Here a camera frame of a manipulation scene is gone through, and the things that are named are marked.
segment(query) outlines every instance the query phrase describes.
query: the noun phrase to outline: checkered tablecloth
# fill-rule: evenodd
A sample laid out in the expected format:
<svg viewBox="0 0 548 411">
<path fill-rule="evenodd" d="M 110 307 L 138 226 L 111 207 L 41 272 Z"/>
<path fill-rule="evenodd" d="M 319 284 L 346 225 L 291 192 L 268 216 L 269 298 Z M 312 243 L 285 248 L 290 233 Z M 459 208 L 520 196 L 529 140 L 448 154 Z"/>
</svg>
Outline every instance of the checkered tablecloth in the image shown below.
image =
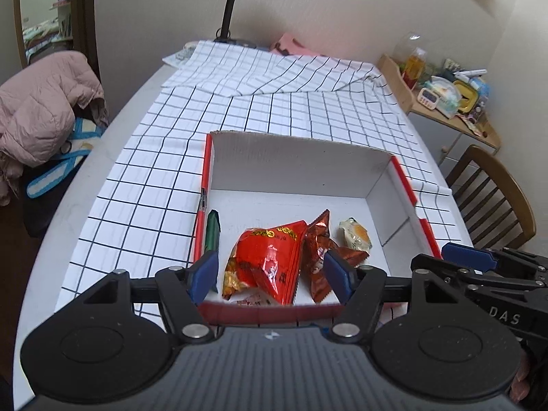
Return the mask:
<svg viewBox="0 0 548 411">
<path fill-rule="evenodd" d="M 132 278 L 191 263 L 206 134 L 255 131 L 347 142 L 396 155 L 419 218 L 440 248 L 461 242 L 451 191 L 432 168 L 373 65 L 200 42 L 163 85 L 95 200 L 62 283 L 57 309 L 116 268 Z M 157 306 L 138 314 L 161 325 Z"/>
</svg>

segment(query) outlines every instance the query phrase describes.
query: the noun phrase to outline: cardboard box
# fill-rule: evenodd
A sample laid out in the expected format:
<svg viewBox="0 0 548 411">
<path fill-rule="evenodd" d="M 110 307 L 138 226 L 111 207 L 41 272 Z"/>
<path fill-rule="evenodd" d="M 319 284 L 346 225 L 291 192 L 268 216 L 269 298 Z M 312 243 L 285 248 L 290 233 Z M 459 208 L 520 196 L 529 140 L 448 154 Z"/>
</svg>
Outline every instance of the cardboard box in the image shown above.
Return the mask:
<svg viewBox="0 0 548 411">
<path fill-rule="evenodd" d="M 373 243 L 367 262 L 389 276 L 410 276 L 415 255 L 439 252 L 428 222 L 415 213 L 416 197 L 399 162 L 379 149 L 219 131 L 207 137 L 202 178 L 195 259 L 202 254 L 206 211 L 217 210 L 221 222 L 219 293 L 210 292 L 200 306 L 212 324 L 313 321 L 340 311 L 333 292 L 315 304 L 305 279 L 299 279 L 293 306 L 239 306 L 223 300 L 226 262 L 247 228 L 310 223 L 329 209 L 331 236 L 344 245 L 339 222 L 354 217 Z"/>
</svg>

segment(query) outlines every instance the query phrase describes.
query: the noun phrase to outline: mirror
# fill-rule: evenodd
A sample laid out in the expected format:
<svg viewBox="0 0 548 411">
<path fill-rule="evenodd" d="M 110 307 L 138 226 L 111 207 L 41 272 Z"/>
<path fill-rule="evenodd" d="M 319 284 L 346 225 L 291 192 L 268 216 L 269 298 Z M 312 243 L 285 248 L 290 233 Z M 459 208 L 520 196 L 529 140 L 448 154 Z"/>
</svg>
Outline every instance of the mirror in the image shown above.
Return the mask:
<svg viewBox="0 0 548 411">
<path fill-rule="evenodd" d="M 15 18 L 23 38 L 19 45 L 23 66 L 53 52 L 72 49 L 71 0 L 19 0 L 19 3 L 20 13 L 16 10 Z"/>
</svg>

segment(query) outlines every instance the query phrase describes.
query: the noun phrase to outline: wooden floor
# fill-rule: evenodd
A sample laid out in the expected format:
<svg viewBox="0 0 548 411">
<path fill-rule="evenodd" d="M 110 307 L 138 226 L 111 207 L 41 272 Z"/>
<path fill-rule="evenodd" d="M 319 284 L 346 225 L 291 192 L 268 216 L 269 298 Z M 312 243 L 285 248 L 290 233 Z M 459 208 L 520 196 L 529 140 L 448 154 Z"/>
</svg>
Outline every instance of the wooden floor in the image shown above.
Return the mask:
<svg viewBox="0 0 548 411">
<path fill-rule="evenodd" d="M 19 312 L 41 242 L 28 236 L 17 200 L 0 207 L 0 376 L 9 385 Z"/>
</svg>

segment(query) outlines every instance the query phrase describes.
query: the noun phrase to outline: chair backrest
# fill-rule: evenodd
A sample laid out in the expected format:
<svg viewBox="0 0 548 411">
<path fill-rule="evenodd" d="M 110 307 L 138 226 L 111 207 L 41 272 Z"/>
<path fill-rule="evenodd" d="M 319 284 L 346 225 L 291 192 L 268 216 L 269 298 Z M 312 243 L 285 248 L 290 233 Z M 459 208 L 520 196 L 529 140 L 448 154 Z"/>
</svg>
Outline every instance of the chair backrest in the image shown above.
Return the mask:
<svg viewBox="0 0 548 411">
<path fill-rule="evenodd" d="M 462 186 L 454 193 L 454 198 L 461 212 L 471 207 L 470 211 L 463 214 L 463 219 L 471 236 L 477 233 L 472 238 L 473 245 L 477 247 L 477 244 L 502 225 L 504 228 L 494 238 L 480 246 L 481 248 L 493 247 L 519 225 L 521 233 L 506 243 L 505 247 L 511 249 L 521 247 L 536 234 L 535 217 L 520 186 L 497 158 L 476 145 L 469 146 L 447 176 L 447 185 L 449 187 L 455 185 L 462 173 L 472 168 L 469 166 L 472 162 L 478 169 L 462 183 Z M 481 173 L 485 173 L 487 177 L 479 182 Z M 509 208 L 503 207 L 500 210 L 502 211 L 500 216 L 494 215 L 505 204 L 507 206 L 509 204 Z M 481 213 L 483 215 L 469 224 L 473 217 L 477 218 Z"/>
</svg>

